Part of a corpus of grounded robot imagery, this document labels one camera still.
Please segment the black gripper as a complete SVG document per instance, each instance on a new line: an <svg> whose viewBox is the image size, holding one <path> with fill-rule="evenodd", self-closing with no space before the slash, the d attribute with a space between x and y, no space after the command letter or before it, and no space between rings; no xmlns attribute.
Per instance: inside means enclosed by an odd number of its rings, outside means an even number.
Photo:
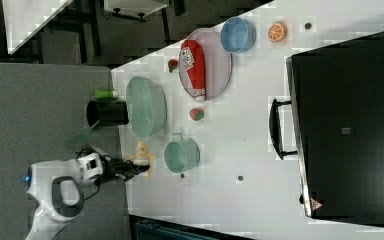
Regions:
<svg viewBox="0 0 384 240"><path fill-rule="evenodd" d="M123 166L133 166L122 174L122 179L127 182L137 175L147 172L150 166L134 166L131 160L121 160L111 158L110 156L103 156L101 158L103 173L100 176L101 182L110 182L115 180L120 174Z"/></svg>

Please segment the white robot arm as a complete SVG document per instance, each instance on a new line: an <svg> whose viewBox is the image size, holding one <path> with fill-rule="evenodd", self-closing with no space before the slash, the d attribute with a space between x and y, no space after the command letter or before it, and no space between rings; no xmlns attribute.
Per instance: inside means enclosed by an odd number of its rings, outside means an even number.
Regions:
<svg viewBox="0 0 384 240"><path fill-rule="evenodd" d="M83 188L121 178L128 181L146 172L150 165L112 158L98 152L66 161L32 164L25 181L27 193L37 208L26 240L53 240L83 210Z"/></svg>

